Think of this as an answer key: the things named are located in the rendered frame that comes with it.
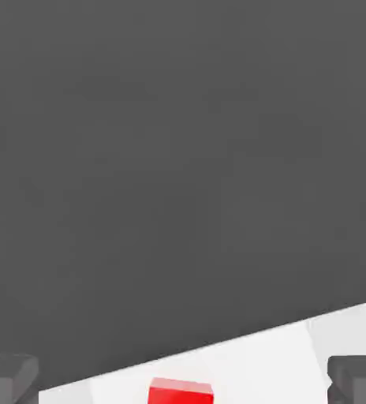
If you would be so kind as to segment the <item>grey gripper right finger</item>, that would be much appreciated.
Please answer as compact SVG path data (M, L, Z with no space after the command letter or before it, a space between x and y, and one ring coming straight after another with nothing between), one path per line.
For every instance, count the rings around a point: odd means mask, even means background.
M330 356L327 404L366 404L366 356Z

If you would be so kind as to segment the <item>small red cube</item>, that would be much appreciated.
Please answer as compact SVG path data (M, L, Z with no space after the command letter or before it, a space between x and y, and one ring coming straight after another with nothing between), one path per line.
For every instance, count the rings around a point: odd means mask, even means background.
M214 392L209 383L155 377L148 404L214 404Z

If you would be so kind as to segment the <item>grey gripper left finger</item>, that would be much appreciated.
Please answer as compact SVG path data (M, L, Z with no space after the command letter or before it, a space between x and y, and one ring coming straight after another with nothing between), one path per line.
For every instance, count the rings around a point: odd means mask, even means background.
M39 404L39 360L36 357L0 355L0 404Z

